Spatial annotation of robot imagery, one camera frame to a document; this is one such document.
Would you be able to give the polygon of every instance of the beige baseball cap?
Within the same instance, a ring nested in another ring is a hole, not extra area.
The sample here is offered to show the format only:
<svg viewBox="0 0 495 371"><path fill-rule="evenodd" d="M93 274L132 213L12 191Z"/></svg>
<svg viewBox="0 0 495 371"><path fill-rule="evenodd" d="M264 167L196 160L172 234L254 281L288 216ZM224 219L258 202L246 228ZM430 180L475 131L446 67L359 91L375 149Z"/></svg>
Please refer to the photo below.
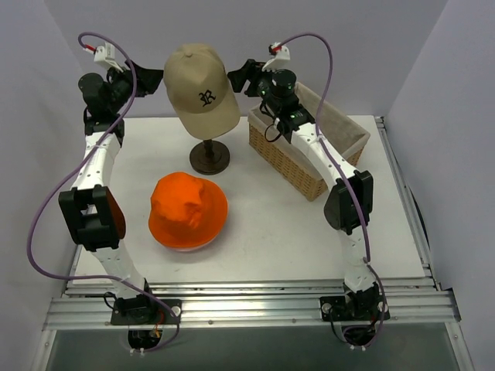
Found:
<svg viewBox="0 0 495 371"><path fill-rule="evenodd" d="M241 112L224 64L211 46L179 47L165 64L163 82L177 116L194 138L213 139L239 123Z"/></svg>

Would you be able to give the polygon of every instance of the white backdrop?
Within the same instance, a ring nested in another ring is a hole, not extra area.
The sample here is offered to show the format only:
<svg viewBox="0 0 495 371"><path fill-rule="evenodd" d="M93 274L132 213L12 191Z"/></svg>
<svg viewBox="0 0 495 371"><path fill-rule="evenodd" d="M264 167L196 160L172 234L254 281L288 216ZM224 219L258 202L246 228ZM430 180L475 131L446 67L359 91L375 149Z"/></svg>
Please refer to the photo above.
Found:
<svg viewBox="0 0 495 371"><path fill-rule="evenodd" d="M348 114L386 114L446 0L46 0L85 72L100 71L77 35L102 32L137 64L163 68L183 43L210 43L227 70L266 60L268 45L298 32L324 35L335 55L330 100ZM291 44L293 69L323 90L328 57L318 40ZM256 104L241 99L247 112ZM138 100L131 116L173 116L164 87Z"/></svg>
<svg viewBox="0 0 495 371"><path fill-rule="evenodd" d="M476 370L495 364L495 2L449 0L387 119Z"/></svg>
<svg viewBox="0 0 495 371"><path fill-rule="evenodd" d="M2 2L0 12L0 369L29 369L52 296L62 282L26 257L32 216L84 153L80 67L41 0ZM66 273L73 256L56 200L41 220L35 256Z"/></svg>

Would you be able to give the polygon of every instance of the metal extrusion frame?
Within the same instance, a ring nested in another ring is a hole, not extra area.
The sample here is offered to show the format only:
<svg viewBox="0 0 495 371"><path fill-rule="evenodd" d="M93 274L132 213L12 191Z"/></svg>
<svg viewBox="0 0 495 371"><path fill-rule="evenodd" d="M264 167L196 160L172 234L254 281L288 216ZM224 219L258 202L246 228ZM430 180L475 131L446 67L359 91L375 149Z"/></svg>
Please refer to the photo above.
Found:
<svg viewBox="0 0 495 371"><path fill-rule="evenodd" d="M384 280L391 313L391 320L386 325L444 323L459 368L472 371L473 364L458 323L460 316L454 294L451 291L440 291L435 281L428 243L414 199L391 150L384 120L376 117L375 121L425 270L425 277L422 278ZM80 248L71 273L75 271L79 255ZM150 286L157 297L179 298L183 301L181 328L329 326L321 320L319 298L343 293L339 280L154 283ZM57 331L121 329L110 325L111 313L101 300L103 293L109 289L109 284L67 283L63 297L53 299L49 307L32 371L46 369Z"/></svg>

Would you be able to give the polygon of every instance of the white tabletop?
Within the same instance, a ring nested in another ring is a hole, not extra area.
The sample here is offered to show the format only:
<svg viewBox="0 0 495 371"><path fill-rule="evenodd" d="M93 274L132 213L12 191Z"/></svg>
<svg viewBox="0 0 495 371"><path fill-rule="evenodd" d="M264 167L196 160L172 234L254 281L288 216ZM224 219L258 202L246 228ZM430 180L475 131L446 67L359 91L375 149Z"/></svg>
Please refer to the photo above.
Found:
<svg viewBox="0 0 495 371"><path fill-rule="evenodd" d="M351 118L371 133L357 167L369 170L374 177L369 225L372 264L382 278L424 277L374 118ZM229 167L208 177L222 188L229 202L221 234L208 246L190 253L175 252L157 243L148 229L149 198L157 181L171 172L201 176L189 164L189 152L198 141L187 134L177 118L125 121L124 145L110 187L127 221L126 246L148 282L343 278L339 238L323 216L328 193L310 203L285 181L249 146L245 117L219 138L230 149ZM76 274L104 274L104 269L83 250Z"/></svg>

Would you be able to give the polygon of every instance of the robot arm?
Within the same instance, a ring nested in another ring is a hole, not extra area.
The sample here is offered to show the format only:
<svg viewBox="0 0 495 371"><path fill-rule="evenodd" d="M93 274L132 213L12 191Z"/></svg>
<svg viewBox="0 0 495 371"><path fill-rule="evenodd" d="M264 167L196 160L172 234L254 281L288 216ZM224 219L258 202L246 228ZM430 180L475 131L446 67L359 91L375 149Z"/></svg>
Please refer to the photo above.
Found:
<svg viewBox="0 0 495 371"><path fill-rule="evenodd" d="M330 226L339 231L344 260L344 287L358 296L376 296L375 277L363 262L364 238L356 208L340 173L323 151L320 140L325 142L352 185L366 222L369 221L373 206L373 177L369 172L359 172L326 138L318 136L314 118L295 95L295 74L290 70L276 69L288 62L286 46L274 44L269 50L273 58L267 63L248 60L241 69L228 73L234 92L242 91L245 82L249 81L250 85L244 93L249 97L261 97L261 112L274 120L274 126L285 140L300 150L323 177L330 190L324 214Z"/></svg>
<svg viewBox="0 0 495 371"><path fill-rule="evenodd" d="M131 72L114 60L114 46L105 43L92 49L94 62L107 68L106 81L97 73L82 76L78 86L87 107L84 110L84 133L88 156L105 131L118 119L118 112L132 92ZM136 97L153 94L162 80L161 70L147 70L133 63L138 85ZM83 245L112 276L121 277L143 291L151 293L146 279L136 270L125 247L125 218L108 184L114 160L124 141L124 121L98 145L93 157L80 170L71 189L59 194L59 205L75 243ZM157 310L143 294L114 282L116 313L143 322Z"/></svg>

